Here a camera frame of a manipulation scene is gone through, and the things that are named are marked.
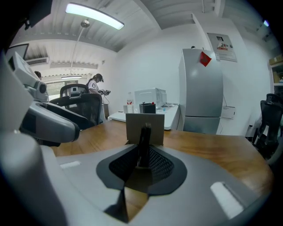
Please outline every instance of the black hair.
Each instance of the black hair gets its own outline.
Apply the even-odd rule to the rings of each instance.
[[[40,72],[35,71],[34,73],[38,76],[39,79],[41,78],[41,73]]]
[[[98,78],[101,82],[104,82],[102,75],[101,75],[101,74],[96,74],[96,75],[93,76],[92,79],[89,79],[89,81],[88,81],[88,83],[87,83],[86,85],[88,86],[89,82],[90,82],[91,80],[96,79],[96,78]]]

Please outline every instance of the wooden tabletop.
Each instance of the wooden tabletop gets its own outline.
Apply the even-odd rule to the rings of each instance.
[[[126,123],[111,120],[81,131],[75,142],[62,143],[52,149],[56,156],[65,156],[103,151],[126,142]],[[217,163],[258,195],[272,189],[272,171],[245,137],[170,130],[164,131],[164,146]]]

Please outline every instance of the silver refrigerator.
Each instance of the silver refrigerator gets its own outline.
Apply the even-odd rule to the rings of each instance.
[[[200,62],[202,52],[211,58],[206,67]],[[179,76],[178,130],[216,134],[223,100],[220,60],[212,51],[183,49]]]

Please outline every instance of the fluorescent light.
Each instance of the fluorescent light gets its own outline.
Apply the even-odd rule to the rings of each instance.
[[[267,20],[264,21],[265,26],[269,26],[269,22]]]
[[[90,8],[81,4],[69,3],[66,8],[66,13],[72,13],[96,19],[118,30],[124,27],[124,24],[121,21],[115,19],[114,17],[109,16],[108,14],[101,12],[97,9]]]
[[[61,79],[80,79],[81,76],[66,76],[66,77],[62,77]]]

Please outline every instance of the plastic bottle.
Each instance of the plastic bottle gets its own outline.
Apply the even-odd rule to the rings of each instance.
[[[128,108],[128,113],[134,113],[134,100],[131,92],[128,93],[127,108]]]

